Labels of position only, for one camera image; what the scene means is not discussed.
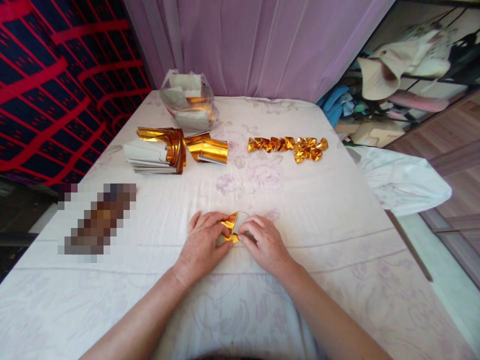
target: finger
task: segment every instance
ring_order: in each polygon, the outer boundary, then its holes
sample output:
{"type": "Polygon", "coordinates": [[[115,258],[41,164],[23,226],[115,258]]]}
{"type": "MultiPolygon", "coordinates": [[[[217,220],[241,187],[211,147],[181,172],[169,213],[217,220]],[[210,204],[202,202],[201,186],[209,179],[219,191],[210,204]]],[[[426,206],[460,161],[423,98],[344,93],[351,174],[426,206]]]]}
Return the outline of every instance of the finger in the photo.
{"type": "Polygon", "coordinates": [[[193,229],[195,229],[195,226],[197,225],[197,221],[200,217],[200,211],[197,211],[195,214],[190,219],[190,222],[188,223],[188,233],[191,233],[193,229]]]}
{"type": "Polygon", "coordinates": [[[216,224],[215,226],[212,226],[212,231],[213,231],[213,236],[214,240],[216,240],[220,234],[225,236],[226,238],[230,237],[230,232],[227,229],[227,227],[221,223],[216,224]]]}
{"type": "Polygon", "coordinates": [[[261,240],[262,238],[262,233],[264,232],[265,230],[260,227],[259,225],[257,225],[255,222],[253,221],[246,221],[243,223],[243,225],[240,227],[240,229],[238,230],[238,232],[240,234],[245,234],[246,232],[249,232],[250,234],[253,235],[253,237],[255,238],[256,241],[259,241],[261,240]]]}
{"type": "Polygon", "coordinates": [[[210,211],[210,212],[207,212],[206,214],[203,214],[202,216],[200,216],[200,218],[198,219],[197,221],[197,226],[202,226],[203,224],[205,224],[205,222],[208,220],[208,218],[210,216],[212,216],[213,214],[215,214],[216,211],[210,211]]]}
{"type": "Polygon", "coordinates": [[[259,248],[257,247],[257,244],[249,238],[247,235],[238,235],[238,240],[243,244],[243,246],[246,247],[248,252],[250,254],[256,254],[259,248]]]}
{"type": "Polygon", "coordinates": [[[254,222],[259,226],[261,226],[262,228],[265,228],[267,226],[268,220],[262,216],[254,215],[246,219],[245,222],[254,222]]]}
{"type": "Polygon", "coordinates": [[[223,243],[221,246],[217,247],[213,254],[216,257],[216,260],[220,262],[227,254],[229,253],[230,249],[234,247],[234,243],[231,241],[227,241],[223,243]]]}
{"type": "Polygon", "coordinates": [[[230,215],[224,214],[222,212],[215,212],[213,213],[204,223],[203,225],[206,227],[211,227],[222,220],[227,220],[230,215]]]}

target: clear plastic bag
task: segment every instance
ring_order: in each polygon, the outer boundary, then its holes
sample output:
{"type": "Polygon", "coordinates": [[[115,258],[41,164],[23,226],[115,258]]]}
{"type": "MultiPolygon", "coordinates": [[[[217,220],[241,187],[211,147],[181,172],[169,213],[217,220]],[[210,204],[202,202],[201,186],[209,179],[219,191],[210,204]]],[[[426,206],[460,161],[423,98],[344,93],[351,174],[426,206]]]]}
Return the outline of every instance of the clear plastic bag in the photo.
{"type": "Polygon", "coordinates": [[[179,74],[171,69],[165,75],[160,98],[178,126],[186,130],[205,131],[218,119],[214,93],[205,74],[179,74]]]}

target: hand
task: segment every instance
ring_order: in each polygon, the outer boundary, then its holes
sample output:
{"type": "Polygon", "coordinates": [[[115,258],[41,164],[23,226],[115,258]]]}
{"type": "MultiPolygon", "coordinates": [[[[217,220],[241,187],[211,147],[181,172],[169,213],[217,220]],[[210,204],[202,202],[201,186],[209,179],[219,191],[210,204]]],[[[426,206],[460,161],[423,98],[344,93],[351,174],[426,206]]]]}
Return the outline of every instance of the hand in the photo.
{"type": "Polygon", "coordinates": [[[234,245],[231,241],[219,247],[215,242],[220,234],[229,237],[229,230],[220,221],[229,216],[220,212],[207,212],[200,216],[200,211],[190,219],[188,236],[173,266],[178,280],[187,288],[210,274],[228,254],[234,245]]]}
{"type": "Polygon", "coordinates": [[[238,239],[266,272],[279,278],[295,261],[290,256],[274,223],[261,216],[249,217],[239,229],[238,239]],[[245,235],[249,232],[256,242],[245,235]]]}

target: white cloth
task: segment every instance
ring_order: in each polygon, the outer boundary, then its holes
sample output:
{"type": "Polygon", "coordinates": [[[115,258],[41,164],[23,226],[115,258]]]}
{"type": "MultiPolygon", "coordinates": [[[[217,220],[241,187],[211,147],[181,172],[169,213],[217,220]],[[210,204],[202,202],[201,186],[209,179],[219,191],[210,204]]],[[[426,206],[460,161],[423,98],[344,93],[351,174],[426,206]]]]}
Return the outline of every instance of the white cloth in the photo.
{"type": "MultiPolygon", "coordinates": [[[[177,259],[197,211],[275,222],[292,256],[395,359],[472,359],[472,351],[320,108],[298,100],[217,97],[214,139],[227,165],[187,155],[182,175],[135,174],[121,146],[137,126],[174,122],[153,91],[0,285],[2,359],[76,359],[177,259]],[[318,162],[248,153],[249,137],[325,137],[318,162]],[[97,263],[58,255],[104,183],[137,184],[136,207],[97,263]]],[[[204,354],[320,357],[290,298],[241,243],[186,297],[153,359],[204,354]]]]}
{"type": "Polygon", "coordinates": [[[437,207],[452,196],[452,188],[427,160],[377,147],[356,146],[357,164],[385,210],[395,216],[437,207]]]}

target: forearm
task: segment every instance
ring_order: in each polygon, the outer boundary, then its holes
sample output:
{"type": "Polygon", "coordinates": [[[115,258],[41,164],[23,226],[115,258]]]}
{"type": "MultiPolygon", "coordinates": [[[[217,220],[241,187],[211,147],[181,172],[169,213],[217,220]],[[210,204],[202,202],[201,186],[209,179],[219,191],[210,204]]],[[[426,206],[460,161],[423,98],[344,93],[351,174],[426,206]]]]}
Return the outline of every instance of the forearm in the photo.
{"type": "Polygon", "coordinates": [[[170,268],[80,359],[148,359],[170,316],[188,292],[170,268]]]}
{"type": "Polygon", "coordinates": [[[329,359],[391,359],[303,266],[290,264],[278,280],[329,359]]]}

